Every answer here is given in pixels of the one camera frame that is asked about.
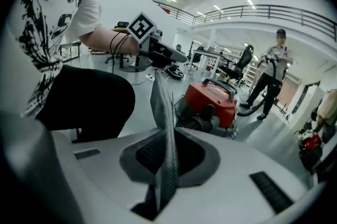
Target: floor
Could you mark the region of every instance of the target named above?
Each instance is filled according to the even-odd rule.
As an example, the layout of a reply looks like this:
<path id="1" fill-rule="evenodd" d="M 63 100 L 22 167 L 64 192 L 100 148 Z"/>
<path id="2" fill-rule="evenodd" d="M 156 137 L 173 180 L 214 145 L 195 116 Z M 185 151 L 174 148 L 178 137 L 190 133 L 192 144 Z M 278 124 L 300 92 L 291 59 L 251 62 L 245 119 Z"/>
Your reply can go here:
<path id="1" fill-rule="evenodd" d="M 67 62 L 67 64 L 75 67 L 111 72 L 112 63 L 109 62 L 105 64 L 106 58 L 107 55 L 82 56 Z M 171 77 L 165 80 L 167 89 L 173 94 L 174 102 L 185 93 L 190 83 L 201 82 L 210 75 L 209 73 L 202 73 L 200 69 L 190 72 L 187 71 L 187 67 L 181 66 L 180 69 L 186 74 L 183 80 L 178 81 Z M 115 64 L 114 73 L 126 78 L 133 84 L 136 95 L 134 112 L 125 124 L 120 136 L 154 128 L 155 122 L 151 116 L 152 112 L 150 107 L 152 82 L 145 78 L 147 74 L 153 73 L 152 68 L 149 67 L 146 71 L 140 73 L 127 73 L 118 69 L 117 62 Z M 240 91 L 236 96 L 238 101 L 242 99 L 245 100 L 246 97 L 245 94 Z M 308 188 L 311 188 L 313 186 L 313 180 L 303 167 L 299 158 L 299 149 L 295 137 L 282 120 L 282 116 L 278 113 L 280 113 L 280 111 L 276 107 L 273 107 L 269 116 L 263 122 L 256 120 L 260 111 L 247 117 L 238 117 L 237 124 L 239 126 L 239 134 L 236 140 L 245 142 L 268 155 L 294 173 Z"/>

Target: vacuum cleaner handle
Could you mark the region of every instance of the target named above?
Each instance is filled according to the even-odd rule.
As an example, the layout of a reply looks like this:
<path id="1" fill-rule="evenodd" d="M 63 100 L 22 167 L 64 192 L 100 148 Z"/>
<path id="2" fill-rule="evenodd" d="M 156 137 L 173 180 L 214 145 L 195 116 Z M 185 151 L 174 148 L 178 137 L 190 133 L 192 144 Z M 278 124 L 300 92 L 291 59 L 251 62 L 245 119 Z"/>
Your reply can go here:
<path id="1" fill-rule="evenodd" d="M 210 79 L 210 78 L 207 78 L 205 79 L 202 84 L 204 85 L 208 85 L 209 82 L 212 82 L 214 84 L 216 84 L 217 86 L 221 87 L 222 89 L 225 89 L 225 91 L 228 93 L 229 95 L 229 100 L 230 102 L 233 102 L 234 101 L 234 91 L 231 90 L 230 87 L 228 87 L 226 84 L 218 81 L 218 80 L 215 80 L 215 79 Z"/>

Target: vacuum hose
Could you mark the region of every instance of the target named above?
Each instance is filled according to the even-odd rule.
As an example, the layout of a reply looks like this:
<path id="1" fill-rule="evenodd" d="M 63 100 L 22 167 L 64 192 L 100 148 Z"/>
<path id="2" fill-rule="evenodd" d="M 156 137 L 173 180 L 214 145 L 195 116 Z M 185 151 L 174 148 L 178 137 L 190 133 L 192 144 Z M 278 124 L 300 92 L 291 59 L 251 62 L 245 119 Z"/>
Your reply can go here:
<path id="1" fill-rule="evenodd" d="M 256 112 L 261 106 L 262 104 L 265 102 L 265 100 L 267 99 L 267 97 L 271 94 L 272 92 L 272 87 L 273 87 L 273 84 L 274 84 L 274 81 L 275 81 L 275 77 L 276 77 L 276 65 L 275 65 L 275 59 L 267 59 L 266 62 L 270 61 L 273 65 L 273 79 L 272 79 L 272 82 L 271 82 L 271 86 L 268 86 L 268 92 L 267 94 L 264 96 L 263 100 L 256 106 L 252 107 L 248 112 L 244 113 L 244 112 L 239 112 L 237 111 L 237 115 L 238 116 L 249 116 L 251 114 L 253 114 L 254 112 Z M 257 69 L 260 67 L 260 65 L 262 64 L 263 61 L 261 61 L 258 66 L 257 66 Z"/>

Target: man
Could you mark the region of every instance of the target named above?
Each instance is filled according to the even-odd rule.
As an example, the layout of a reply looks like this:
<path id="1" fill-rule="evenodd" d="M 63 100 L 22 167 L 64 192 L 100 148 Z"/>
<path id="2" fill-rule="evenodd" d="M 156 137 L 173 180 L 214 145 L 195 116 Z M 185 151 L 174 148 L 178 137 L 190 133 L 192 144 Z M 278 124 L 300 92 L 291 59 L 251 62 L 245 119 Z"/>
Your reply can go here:
<path id="1" fill-rule="evenodd" d="M 66 36 L 101 51 L 124 39 L 120 51 L 138 54 L 131 36 L 116 35 L 100 24 L 98 0 L 16 0 L 2 41 L 20 46 L 41 73 L 24 115 L 49 130 L 81 128 L 82 142 L 117 137 L 134 109 L 132 86 L 117 75 L 63 65 L 58 51 Z"/>
<path id="2" fill-rule="evenodd" d="M 269 62 L 266 70 L 264 71 L 264 73 L 261 75 L 261 77 L 257 81 L 253 92 L 251 93 L 250 97 L 247 99 L 247 102 L 240 104 L 241 107 L 250 109 L 250 107 L 254 103 L 254 100 L 265 89 L 265 87 L 268 86 L 268 89 L 269 89 L 270 86 L 272 86 L 271 93 L 265 100 L 263 113 L 257 117 L 258 120 L 264 120 L 269 114 L 269 111 L 273 106 L 274 99 L 277 97 L 277 95 L 280 92 L 280 89 L 282 86 L 283 73 L 287 67 L 287 64 L 291 64 L 291 65 L 293 64 L 293 58 L 289 57 L 286 51 L 285 40 L 286 40 L 285 30 L 279 29 L 276 32 L 277 46 L 270 47 L 262 55 L 260 59 L 260 60 L 265 60 L 264 56 L 266 55 L 269 56 L 270 58 L 277 59 L 277 61 L 275 61 L 276 77 L 275 77 L 274 84 L 271 84 L 273 80 L 274 67 L 272 63 Z"/>

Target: black pants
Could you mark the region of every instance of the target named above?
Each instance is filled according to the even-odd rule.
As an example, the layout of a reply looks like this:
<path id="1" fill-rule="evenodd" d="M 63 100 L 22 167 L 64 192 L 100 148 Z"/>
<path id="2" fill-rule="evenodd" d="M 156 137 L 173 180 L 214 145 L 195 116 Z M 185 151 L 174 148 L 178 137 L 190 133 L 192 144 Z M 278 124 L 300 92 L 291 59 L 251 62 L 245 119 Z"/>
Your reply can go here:
<path id="1" fill-rule="evenodd" d="M 259 78 L 259 80 L 257 81 L 256 86 L 253 92 L 251 93 L 250 97 L 247 99 L 247 103 L 249 105 L 253 105 L 254 100 L 265 89 L 266 86 L 268 86 L 268 90 L 269 90 L 269 86 L 271 86 L 272 80 L 273 80 L 273 77 L 263 73 L 261 77 Z M 266 98 L 265 103 L 264 103 L 263 113 L 265 115 L 267 115 L 270 112 L 273 106 L 273 103 L 274 103 L 274 99 L 280 93 L 281 82 L 278 80 L 275 80 L 272 86 L 273 86 L 272 91 L 270 95 Z"/>
<path id="2" fill-rule="evenodd" d="M 134 105 L 124 78 L 64 65 L 36 118 L 49 130 L 81 128 L 79 142 L 105 140 L 119 135 Z"/>

